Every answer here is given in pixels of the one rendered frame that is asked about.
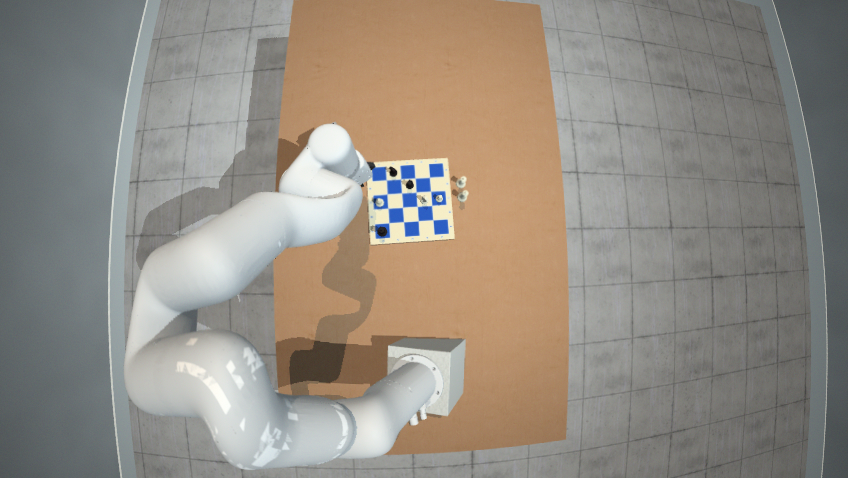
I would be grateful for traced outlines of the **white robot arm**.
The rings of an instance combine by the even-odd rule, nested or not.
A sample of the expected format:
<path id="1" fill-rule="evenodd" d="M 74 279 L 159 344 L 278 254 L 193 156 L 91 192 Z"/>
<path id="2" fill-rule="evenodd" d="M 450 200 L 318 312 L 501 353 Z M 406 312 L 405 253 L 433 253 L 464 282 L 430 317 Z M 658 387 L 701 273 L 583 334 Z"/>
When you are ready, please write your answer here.
<path id="1" fill-rule="evenodd" d="M 359 166 L 348 132 L 336 121 L 321 125 L 281 176 L 279 192 L 252 194 L 148 256 L 124 358 L 125 388 L 139 409 L 201 418 L 222 456 L 245 470 L 378 457 L 408 421 L 418 424 L 418 410 L 427 419 L 444 380 L 423 355 L 398 360 L 361 397 L 331 400 L 275 392 L 246 338 L 197 331 L 199 308 L 238 295 L 285 248 L 344 231 L 362 203 L 352 180 Z"/>

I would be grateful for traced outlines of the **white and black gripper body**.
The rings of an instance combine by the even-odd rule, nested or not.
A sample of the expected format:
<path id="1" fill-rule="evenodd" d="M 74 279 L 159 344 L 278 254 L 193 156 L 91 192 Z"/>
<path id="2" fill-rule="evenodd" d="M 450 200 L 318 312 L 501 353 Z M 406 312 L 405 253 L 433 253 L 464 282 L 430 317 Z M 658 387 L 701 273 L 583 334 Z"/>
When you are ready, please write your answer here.
<path id="1" fill-rule="evenodd" d="M 360 166 L 357 174 L 354 178 L 352 178 L 352 180 L 356 181 L 359 185 L 361 185 L 371 179 L 372 172 L 365 158 L 357 150 L 356 152 L 360 160 Z"/>

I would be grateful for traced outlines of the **blue and cream chessboard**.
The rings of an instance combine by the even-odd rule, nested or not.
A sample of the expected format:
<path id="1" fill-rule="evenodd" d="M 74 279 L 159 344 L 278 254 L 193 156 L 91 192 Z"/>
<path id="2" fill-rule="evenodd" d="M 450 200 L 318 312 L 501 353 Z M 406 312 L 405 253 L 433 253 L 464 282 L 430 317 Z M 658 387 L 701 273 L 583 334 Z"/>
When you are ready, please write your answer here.
<path id="1" fill-rule="evenodd" d="M 448 158 L 374 164 L 367 181 L 371 245 L 455 239 Z M 397 176 L 390 176 L 390 166 Z M 406 188 L 409 180 L 412 189 Z M 420 201 L 424 195 L 427 204 Z M 442 202 L 436 201 L 438 195 Z M 384 201 L 382 207 L 377 198 Z M 386 236 L 378 235 L 379 227 L 387 229 Z"/>

